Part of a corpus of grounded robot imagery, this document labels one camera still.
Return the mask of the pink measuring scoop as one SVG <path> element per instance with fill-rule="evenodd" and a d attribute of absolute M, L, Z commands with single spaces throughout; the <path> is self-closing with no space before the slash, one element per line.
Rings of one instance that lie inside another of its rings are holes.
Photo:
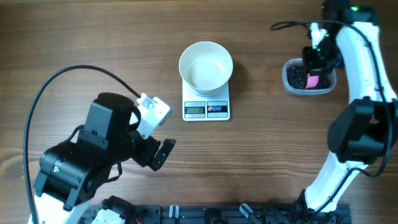
<path fill-rule="evenodd" d="M 315 88 L 318 85 L 320 77 L 318 75 L 307 74 L 307 84 L 305 89 Z"/>

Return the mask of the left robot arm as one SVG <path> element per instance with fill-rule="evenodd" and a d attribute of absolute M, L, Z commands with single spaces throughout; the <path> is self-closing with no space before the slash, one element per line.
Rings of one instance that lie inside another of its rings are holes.
<path fill-rule="evenodd" d="M 39 161 L 30 223 L 76 223 L 113 166 L 132 159 L 141 167 L 159 170 L 176 141 L 160 142 L 151 134 L 172 114 L 158 97 L 142 94 L 137 101 L 116 93 L 100 93 L 91 103 L 83 125 L 47 149 Z"/>

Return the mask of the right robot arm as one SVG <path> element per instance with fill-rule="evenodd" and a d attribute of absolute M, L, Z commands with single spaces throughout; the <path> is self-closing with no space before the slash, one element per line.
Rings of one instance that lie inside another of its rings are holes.
<path fill-rule="evenodd" d="M 389 83 L 379 45 L 379 21 L 373 7 L 349 1 L 325 1 L 322 19 L 309 21 L 312 46 L 302 50 L 309 75 L 327 75 L 341 67 L 349 88 L 348 107 L 328 130 L 328 157 L 305 190 L 313 215 L 332 212 L 359 173 L 382 158 L 373 177 L 386 167 L 397 139 L 397 95 Z"/>

